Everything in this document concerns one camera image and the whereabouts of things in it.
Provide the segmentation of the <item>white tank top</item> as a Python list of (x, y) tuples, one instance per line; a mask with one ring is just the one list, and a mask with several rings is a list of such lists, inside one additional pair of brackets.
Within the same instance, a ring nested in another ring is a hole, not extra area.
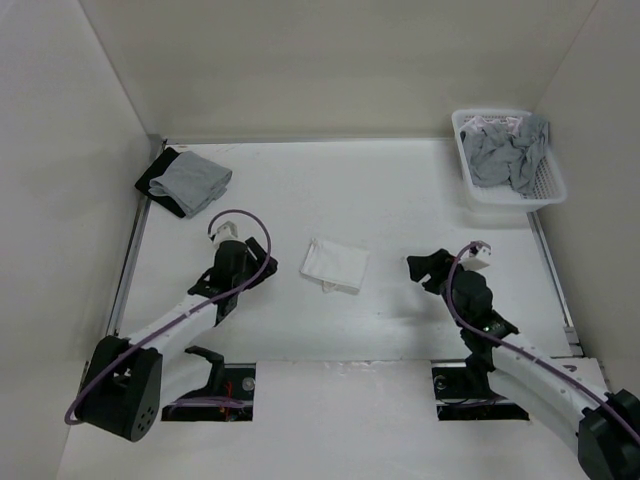
[(300, 273), (319, 282), (325, 293), (340, 291), (357, 295), (364, 282), (369, 258), (370, 252), (366, 249), (312, 238)]

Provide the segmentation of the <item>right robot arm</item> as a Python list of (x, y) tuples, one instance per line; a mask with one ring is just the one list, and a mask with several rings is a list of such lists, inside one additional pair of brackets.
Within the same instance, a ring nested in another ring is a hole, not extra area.
[(532, 414), (576, 455), (588, 478), (638, 478), (638, 397), (567, 370), (500, 315), (479, 272), (489, 250), (475, 241), (457, 255), (439, 249), (406, 259), (411, 280), (443, 299), (470, 351), (466, 388), (479, 396), (492, 392)]

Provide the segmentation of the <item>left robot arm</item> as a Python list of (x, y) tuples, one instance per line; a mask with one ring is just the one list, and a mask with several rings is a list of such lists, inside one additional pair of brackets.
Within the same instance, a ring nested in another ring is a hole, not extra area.
[(221, 241), (212, 266), (169, 312), (128, 337), (99, 341), (67, 420), (137, 442), (164, 410), (191, 394), (219, 395), (224, 357), (193, 342), (233, 312), (242, 292), (277, 269), (277, 260), (255, 238)]

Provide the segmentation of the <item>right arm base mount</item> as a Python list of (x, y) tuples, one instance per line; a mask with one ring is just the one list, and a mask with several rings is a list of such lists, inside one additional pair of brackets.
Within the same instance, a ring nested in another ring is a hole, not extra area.
[(436, 415), (440, 421), (529, 421), (529, 414), (494, 393), (486, 371), (473, 361), (432, 361)]

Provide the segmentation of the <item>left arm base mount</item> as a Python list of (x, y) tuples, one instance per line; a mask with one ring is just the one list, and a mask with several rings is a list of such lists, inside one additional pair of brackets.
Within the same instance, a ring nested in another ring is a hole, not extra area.
[(256, 391), (254, 364), (191, 346), (163, 369), (160, 418), (164, 422), (250, 422)]

